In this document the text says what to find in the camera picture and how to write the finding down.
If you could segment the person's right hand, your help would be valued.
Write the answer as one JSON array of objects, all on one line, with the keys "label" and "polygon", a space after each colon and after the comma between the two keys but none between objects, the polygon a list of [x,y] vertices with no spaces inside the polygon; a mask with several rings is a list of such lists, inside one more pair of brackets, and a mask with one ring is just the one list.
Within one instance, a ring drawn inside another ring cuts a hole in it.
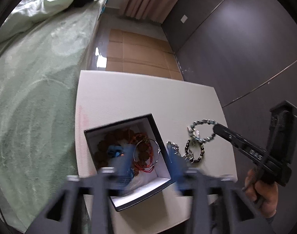
[{"label": "person's right hand", "polygon": [[257,194],[263,197],[263,202],[260,205],[260,212],[265,218],[272,218],[277,212],[279,190],[278,184],[266,184],[263,181],[252,182],[255,176],[255,171],[250,169],[247,173],[244,183],[246,196],[250,201],[257,200]]}]

